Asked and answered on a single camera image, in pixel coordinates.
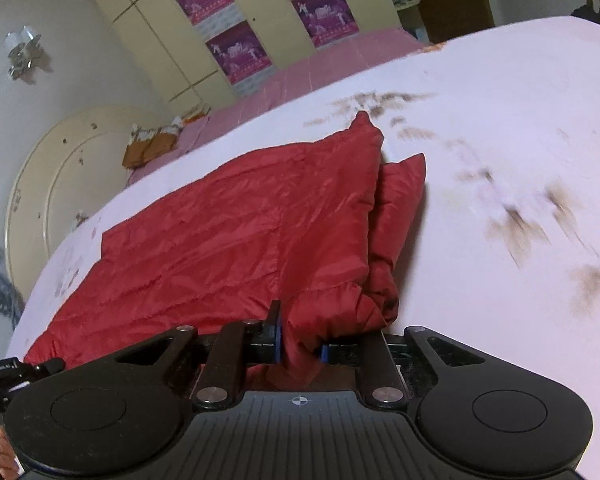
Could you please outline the left human hand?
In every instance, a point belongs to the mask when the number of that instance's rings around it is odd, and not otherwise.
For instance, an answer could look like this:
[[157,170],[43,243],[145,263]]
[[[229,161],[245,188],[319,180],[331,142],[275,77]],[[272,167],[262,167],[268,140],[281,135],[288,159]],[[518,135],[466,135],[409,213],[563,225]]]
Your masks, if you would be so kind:
[[0,475],[5,480],[15,480],[20,476],[16,453],[3,426],[0,426]]

